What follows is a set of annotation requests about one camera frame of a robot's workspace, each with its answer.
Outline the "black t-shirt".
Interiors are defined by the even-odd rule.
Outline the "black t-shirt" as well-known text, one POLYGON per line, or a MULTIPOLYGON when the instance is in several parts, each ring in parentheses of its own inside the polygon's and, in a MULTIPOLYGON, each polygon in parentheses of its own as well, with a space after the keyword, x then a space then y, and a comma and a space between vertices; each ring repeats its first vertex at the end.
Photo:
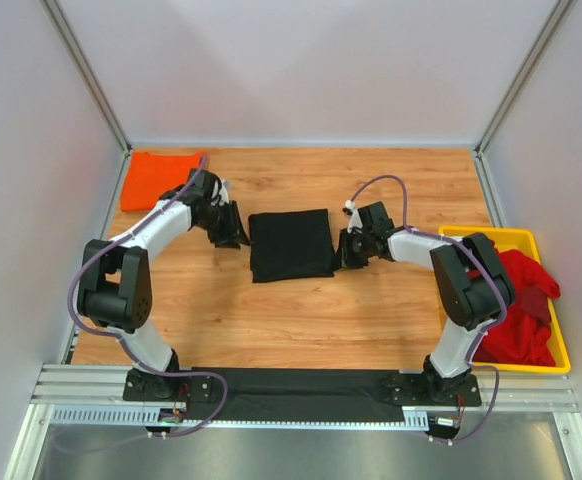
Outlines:
POLYGON ((332 277, 340 268, 326 209, 248 217, 252 281, 332 277))

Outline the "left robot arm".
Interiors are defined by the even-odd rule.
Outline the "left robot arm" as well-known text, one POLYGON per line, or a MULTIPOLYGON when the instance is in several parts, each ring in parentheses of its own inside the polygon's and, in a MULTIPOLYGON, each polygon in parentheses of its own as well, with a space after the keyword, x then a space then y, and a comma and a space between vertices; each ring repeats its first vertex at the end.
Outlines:
POLYGON ((78 316, 96 325, 97 335, 120 342, 134 366, 150 374, 178 370, 174 350, 150 319, 150 267, 167 246, 193 228, 204 230, 217 248, 250 244, 227 182, 202 169, 193 169, 186 184, 165 192, 133 227, 108 241, 92 240, 84 248, 78 316))

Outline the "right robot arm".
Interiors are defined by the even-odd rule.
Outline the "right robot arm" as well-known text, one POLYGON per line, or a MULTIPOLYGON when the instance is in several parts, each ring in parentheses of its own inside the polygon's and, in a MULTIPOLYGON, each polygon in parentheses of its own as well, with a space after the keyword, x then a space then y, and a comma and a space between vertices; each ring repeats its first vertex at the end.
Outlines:
POLYGON ((458 379, 471 369, 488 330, 503 323, 515 302, 513 282, 495 247, 482 233, 461 238, 394 225, 381 202, 343 208, 349 223, 340 231, 342 265, 360 269, 377 257, 434 273, 446 322, 424 369, 436 380, 458 379))

